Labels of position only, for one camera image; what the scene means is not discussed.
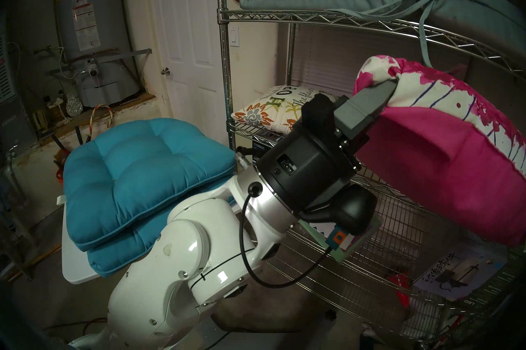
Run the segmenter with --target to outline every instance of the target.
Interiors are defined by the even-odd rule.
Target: light switch
[[[239,47],[239,26],[231,24],[228,27],[228,40],[233,47]]]

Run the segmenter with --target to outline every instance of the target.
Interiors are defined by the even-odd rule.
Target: decorative pillow
[[[289,133],[292,125],[301,118],[301,106],[316,94],[326,92],[304,86],[278,85],[269,89],[261,98],[232,114],[239,123],[254,127],[265,127],[274,132]]]
[[[526,145],[511,121],[462,81],[389,56],[369,58],[354,93],[398,86],[357,157],[395,189],[483,238],[526,234]]]

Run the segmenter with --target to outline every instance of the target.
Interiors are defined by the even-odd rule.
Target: cord
[[[82,74],[82,73],[85,73],[85,71],[81,71],[81,72],[78,72],[78,73],[75,73],[73,74],[71,77],[68,77],[64,74],[64,72],[62,71],[62,64],[60,64],[60,59],[62,59],[62,53],[64,53],[64,47],[55,47],[55,49],[60,49],[60,56],[58,56],[58,68],[60,70],[60,74],[62,74],[62,77],[64,78],[67,78],[68,80],[73,80],[73,78],[77,75],[77,74]]]
[[[16,48],[18,49],[18,65],[16,66],[16,74],[15,74],[15,82],[16,82],[16,80],[18,79],[18,72],[20,71],[20,62],[22,60],[22,52],[20,51],[20,47],[18,46],[18,44],[16,44],[14,41],[8,41],[7,44],[15,45]]]
[[[221,340],[223,340],[225,337],[227,337],[232,332],[226,332],[223,336],[221,336],[215,343],[211,344],[205,350],[210,350],[212,347],[214,347],[217,343],[219,343]]]
[[[64,324],[60,324],[60,325],[53,325],[53,326],[48,326],[48,327],[44,327],[42,330],[50,330],[50,329],[56,329],[56,328],[59,328],[59,327],[68,327],[68,326],[76,326],[76,325],[85,325],[84,326],[84,330],[83,330],[83,336],[86,334],[86,329],[87,327],[92,324],[92,323],[107,323],[108,322],[108,319],[106,317],[98,317],[98,318],[95,318],[93,320],[90,320],[90,321],[81,321],[81,322],[72,322],[72,323],[64,323]]]
[[[287,286],[292,286],[295,283],[302,280],[304,277],[306,277],[314,268],[316,268],[317,265],[325,258],[331,251],[331,247],[327,247],[325,252],[321,257],[318,258],[314,264],[307,269],[305,272],[303,272],[299,277],[293,279],[292,281],[283,283],[283,284],[269,284],[265,281],[262,281],[257,277],[257,275],[254,273],[252,268],[250,267],[250,264],[247,260],[247,254],[245,253],[245,244],[243,242],[243,225],[245,223],[245,214],[247,211],[248,201],[252,197],[257,197],[261,194],[263,186],[261,186],[261,183],[259,182],[253,182],[248,186],[248,196],[245,199],[245,203],[243,204],[243,210],[241,211],[241,219],[239,220],[239,247],[241,248],[241,258],[243,258],[243,263],[245,264],[245,268],[247,269],[248,274],[256,281],[258,284],[271,289],[279,289],[279,288],[286,288]]]

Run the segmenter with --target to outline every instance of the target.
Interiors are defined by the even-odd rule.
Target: white table
[[[66,206],[67,204],[64,204],[64,218],[62,219],[62,274],[68,282],[77,285],[91,281],[100,275],[89,265],[88,254],[79,250],[69,238],[66,228]]]

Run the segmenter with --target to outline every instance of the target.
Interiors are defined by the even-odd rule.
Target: floral pillow
[[[316,94],[326,95],[332,102],[335,100],[331,94],[312,88],[278,85],[242,110],[233,113],[232,118],[245,125],[265,127],[287,134],[292,130],[292,125],[301,118],[301,106]]]

